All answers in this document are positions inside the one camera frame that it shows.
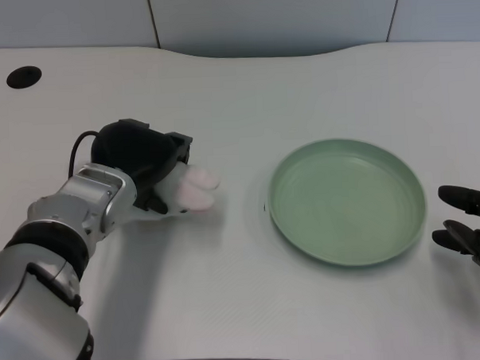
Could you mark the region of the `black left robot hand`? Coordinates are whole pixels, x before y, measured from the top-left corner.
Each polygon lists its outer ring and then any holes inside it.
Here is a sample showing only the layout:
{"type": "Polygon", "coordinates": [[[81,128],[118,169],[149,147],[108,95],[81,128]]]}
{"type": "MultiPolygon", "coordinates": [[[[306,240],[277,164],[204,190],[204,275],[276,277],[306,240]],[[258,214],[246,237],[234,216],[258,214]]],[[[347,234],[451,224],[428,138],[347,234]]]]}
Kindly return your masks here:
{"type": "Polygon", "coordinates": [[[178,162],[187,163],[193,138],[161,133],[147,123],[121,119],[103,127],[92,143],[91,161],[125,172],[135,183],[135,207],[166,214],[170,203],[156,194],[159,184],[178,162]]]}

